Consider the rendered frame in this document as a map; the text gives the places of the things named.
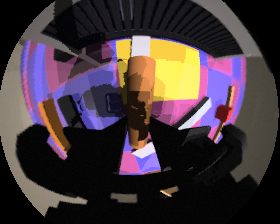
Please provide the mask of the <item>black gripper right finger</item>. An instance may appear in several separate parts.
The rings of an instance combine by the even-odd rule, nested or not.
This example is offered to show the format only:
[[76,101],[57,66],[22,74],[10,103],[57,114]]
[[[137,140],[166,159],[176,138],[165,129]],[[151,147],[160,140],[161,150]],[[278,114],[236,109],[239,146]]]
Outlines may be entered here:
[[171,169],[171,163],[179,156],[181,149],[185,147],[187,141],[192,138],[199,138],[209,134],[211,126],[187,127],[185,129],[177,129],[169,126],[165,122],[157,121],[151,117],[150,138],[159,159],[161,172]]

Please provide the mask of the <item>red cube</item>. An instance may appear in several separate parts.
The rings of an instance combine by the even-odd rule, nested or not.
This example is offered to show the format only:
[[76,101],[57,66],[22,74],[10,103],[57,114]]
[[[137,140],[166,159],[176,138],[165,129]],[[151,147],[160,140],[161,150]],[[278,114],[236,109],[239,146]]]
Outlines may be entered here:
[[220,104],[220,106],[216,108],[215,118],[226,123],[230,121],[231,113],[234,113],[232,107],[230,108],[230,106],[226,106],[226,104]]

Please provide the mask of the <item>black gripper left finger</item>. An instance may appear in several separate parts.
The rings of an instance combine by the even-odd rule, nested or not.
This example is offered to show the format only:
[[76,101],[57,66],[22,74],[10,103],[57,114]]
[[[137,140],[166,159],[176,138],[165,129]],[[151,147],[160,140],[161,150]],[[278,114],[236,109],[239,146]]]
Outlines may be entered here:
[[116,123],[105,129],[79,128],[64,126],[62,132],[70,146],[94,149],[100,151],[105,161],[109,164],[112,174],[120,174],[120,163],[124,154],[127,116],[122,117]]

